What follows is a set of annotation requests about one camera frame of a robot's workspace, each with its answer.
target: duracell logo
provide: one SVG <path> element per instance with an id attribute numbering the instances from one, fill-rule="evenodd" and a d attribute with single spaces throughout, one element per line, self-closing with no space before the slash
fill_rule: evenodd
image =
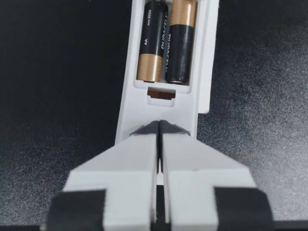
<path id="1" fill-rule="evenodd" d="M 167 59 L 166 59 L 166 72 L 168 72 L 170 41 L 171 41 L 171 34 L 169 34 L 169 38 L 168 38 Z"/>
<path id="2" fill-rule="evenodd" d="M 168 23 L 168 13 L 165 13 L 165 19 L 164 19 L 164 30 L 163 30 L 163 38 L 162 38 L 162 46 L 161 48 L 165 48 L 165 40 L 166 40 L 166 28 L 167 28 L 167 23 Z"/>

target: white plastic housing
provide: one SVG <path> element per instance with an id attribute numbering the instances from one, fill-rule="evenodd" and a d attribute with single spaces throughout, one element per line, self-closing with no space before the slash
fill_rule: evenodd
<path id="1" fill-rule="evenodd" d="M 248 167 L 187 134 L 164 134 L 163 144 L 165 214 L 172 231 L 216 231 L 214 187 L 256 187 Z"/>
<path id="2" fill-rule="evenodd" d="M 156 208 L 156 135 L 134 135 L 73 169 L 64 192 L 106 189 L 105 231 L 149 231 Z"/>
<path id="3" fill-rule="evenodd" d="M 136 80 L 145 0 L 133 0 L 128 54 L 115 143 L 154 120 L 167 120 L 196 138 L 198 113 L 209 111 L 219 0 L 198 0 L 188 86 Z M 172 0 L 167 0 L 171 9 Z M 148 88 L 175 92 L 171 100 L 147 95 Z"/>

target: battery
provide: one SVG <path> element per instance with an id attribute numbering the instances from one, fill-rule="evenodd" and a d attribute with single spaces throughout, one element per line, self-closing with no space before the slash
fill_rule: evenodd
<path id="1" fill-rule="evenodd" d="M 196 0 L 173 0 L 168 37 L 166 80 L 168 83 L 187 84 L 189 82 Z"/>
<path id="2" fill-rule="evenodd" d="M 160 82 L 166 41 L 168 6 L 164 0 L 150 0 L 144 6 L 137 79 Z"/>

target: aa battery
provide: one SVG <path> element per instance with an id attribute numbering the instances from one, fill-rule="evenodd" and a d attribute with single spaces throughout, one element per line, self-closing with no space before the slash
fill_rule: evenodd
<path id="1" fill-rule="evenodd" d="M 137 79 L 159 82 L 168 22 L 168 6 L 164 0 L 150 0 L 145 4 Z"/>
<path id="2" fill-rule="evenodd" d="M 172 2 L 166 63 L 166 80 L 169 83 L 189 82 L 196 5 L 196 0 L 173 0 Z"/>

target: black surface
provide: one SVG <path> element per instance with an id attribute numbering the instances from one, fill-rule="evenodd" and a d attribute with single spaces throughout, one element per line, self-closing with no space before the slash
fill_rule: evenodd
<path id="1" fill-rule="evenodd" d="M 149 1 L 144 6 L 140 54 L 156 54 L 163 57 L 168 20 L 168 6 L 164 2 Z"/>
<path id="2" fill-rule="evenodd" d="M 268 198 L 256 188 L 215 187 L 217 231 L 273 231 Z"/>
<path id="3" fill-rule="evenodd" d="M 106 190 L 61 192 L 46 219 L 48 231 L 103 231 Z"/>
<path id="4" fill-rule="evenodd" d="M 114 143 L 131 1 L 0 1 L 0 225 L 44 221 Z M 251 168 L 276 220 L 308 219 L 308 1 L 221 0 L 198 139 Z"/>
<path id="5" fill-rule="evenodd" d="M 170 26 L 170 46 L 166 63 L 167 82 L 188 83 L 193 54 L 194 27 L 187 25 Z"/>
<path id="6" fill-rule="evenodd" d="M 308 1 L 221 0 L 197 138 L 247 165 L 275 220 L 308 220 Z"/>

